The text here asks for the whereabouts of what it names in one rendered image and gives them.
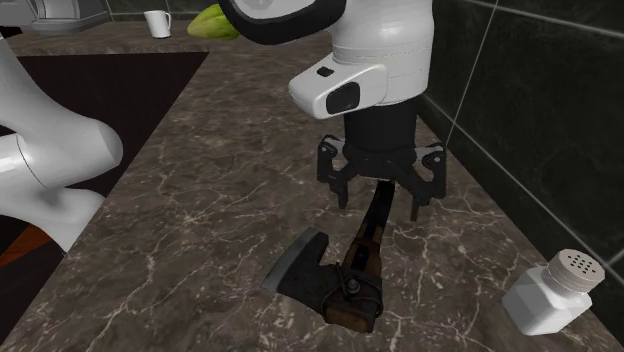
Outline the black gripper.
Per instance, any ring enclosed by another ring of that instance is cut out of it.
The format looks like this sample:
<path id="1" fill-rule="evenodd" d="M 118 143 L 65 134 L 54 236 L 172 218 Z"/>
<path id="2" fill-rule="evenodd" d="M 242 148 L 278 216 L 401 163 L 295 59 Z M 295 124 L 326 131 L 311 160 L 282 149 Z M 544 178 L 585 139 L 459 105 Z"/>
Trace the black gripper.
<path id="1" fill-rule="evenodd" d="M 417 220 L 419 208 L 429 205 L 432 198 L 446 196 L 446 146 L 436 142 L 415 148 L 417 110 L 413 99 L 346 113 L 343 119 L 345 146 L 339 138 L 325 135 L 317 147 L 317 180 L 337 195 L 340 209 L 346 208 L 348 183 L 357 174 L 397 179 L 412 195 L 411 221 Z M 342 150 L 348 163 L 336 170 L 333 159 L 342 155 Z M 387 166 L 388 160 L 398 167 L 397 173 Z M 430 180 L 418 173 L 415 163 L 431 172 Z"/>

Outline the green fruit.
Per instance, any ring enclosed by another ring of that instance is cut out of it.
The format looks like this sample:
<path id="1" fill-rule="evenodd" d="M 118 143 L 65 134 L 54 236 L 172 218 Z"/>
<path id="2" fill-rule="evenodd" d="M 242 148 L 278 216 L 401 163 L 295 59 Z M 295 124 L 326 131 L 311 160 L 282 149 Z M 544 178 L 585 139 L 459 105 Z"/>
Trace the green fruit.
<path id="1" fill-rule="evenodd" d="M 218 4 L 199 13 L 188 25 L 187 33 L 192 37 L 211 40 L 234 40 L 240 35 Z"/>

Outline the white mug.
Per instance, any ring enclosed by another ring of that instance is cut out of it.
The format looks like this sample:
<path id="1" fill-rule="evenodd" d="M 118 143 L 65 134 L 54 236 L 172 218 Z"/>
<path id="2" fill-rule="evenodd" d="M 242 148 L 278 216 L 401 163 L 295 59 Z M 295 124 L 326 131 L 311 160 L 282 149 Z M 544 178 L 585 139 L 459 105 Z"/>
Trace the white mug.
<path id="1" fill-rule="evenodd" d="M 153 38 L 164 39 L 171 36 L 171 15 L 164 10 L 144 12 L 150 33 Z"/>

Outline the grey kitchen appliance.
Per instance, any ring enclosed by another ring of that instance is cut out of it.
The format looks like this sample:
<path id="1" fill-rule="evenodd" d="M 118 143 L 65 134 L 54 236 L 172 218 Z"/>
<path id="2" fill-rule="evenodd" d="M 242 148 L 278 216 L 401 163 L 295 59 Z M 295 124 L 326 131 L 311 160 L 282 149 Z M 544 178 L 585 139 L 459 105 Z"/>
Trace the grey kitchen appliance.
<path id="1" fill-rule="evenodd" d="M 66 35 L 110 20 L 101 0 L 0 0 L 0 26 Z"/>

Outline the white salt shaker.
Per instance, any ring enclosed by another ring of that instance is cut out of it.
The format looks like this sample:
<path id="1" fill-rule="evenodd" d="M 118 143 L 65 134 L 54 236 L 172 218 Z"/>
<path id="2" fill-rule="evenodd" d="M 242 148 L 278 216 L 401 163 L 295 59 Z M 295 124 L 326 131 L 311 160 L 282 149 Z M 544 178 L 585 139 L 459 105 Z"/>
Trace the white salt shaker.
<path id="1" fill-rule="evenodd" d="M 557 333 L 592 306 L 589 292 L 604 279 L 597 260 L 563 249 L 547 265 L 526 270 L 502 297 L 502 305 L 523 334 Z"/>

